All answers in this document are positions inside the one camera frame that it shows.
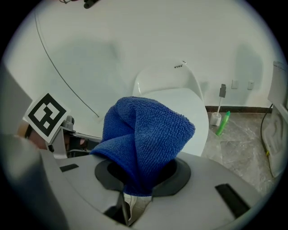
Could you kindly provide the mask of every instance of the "toilet brush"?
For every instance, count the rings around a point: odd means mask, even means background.
[[[220,92],[219,92],[219,97],[220,97],[219,106],[218,106],[217,112],[211,114],[211,117],[210,117],[210,124],[211,125],[219,126],[221,123],[221,114],[219,113],[219,111],[220,111],[222,99],[225,98],[225,95],[226,95],[226,85],[221,84],[221,88],[220,88]]]

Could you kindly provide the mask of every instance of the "white toilet lid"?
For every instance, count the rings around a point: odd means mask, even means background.
[[[154,99],[187,117],[195,126],[195,134],[182,151],[201,156],[208,136],[209,121],[204,103],[196,93],[188,88],[174,88],[146,93],[141,97]]]

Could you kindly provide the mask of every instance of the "wall outlet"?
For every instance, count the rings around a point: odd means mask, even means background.
[[[248,89],[252,90],[254,88],[254,81],[249,81],[248,82]]]
[[[232,86],[231,86],[231,88],[237,89],[238,86],[239,86],[238,80],[232,80]]]

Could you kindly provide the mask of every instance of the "blue towel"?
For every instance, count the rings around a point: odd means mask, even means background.
[[[149,196],[161,169],[194,132],[186,117],[163,104],[143,97],[124,97],[107,112],[103,139],[90,154],[105,155],[126,171],[129,178],[125,193]]]

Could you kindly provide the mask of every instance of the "marble floor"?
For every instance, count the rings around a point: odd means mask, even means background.
[[[221,134],[215,132],[218,127],[209,125],[208,138],[202,157],[212,159],[240,176],[266,195],[274,185],[269,161],[260,138],[260,125],[264,114],[231,113],[229,121]],[[271,114],[263,122],[265,128]]]

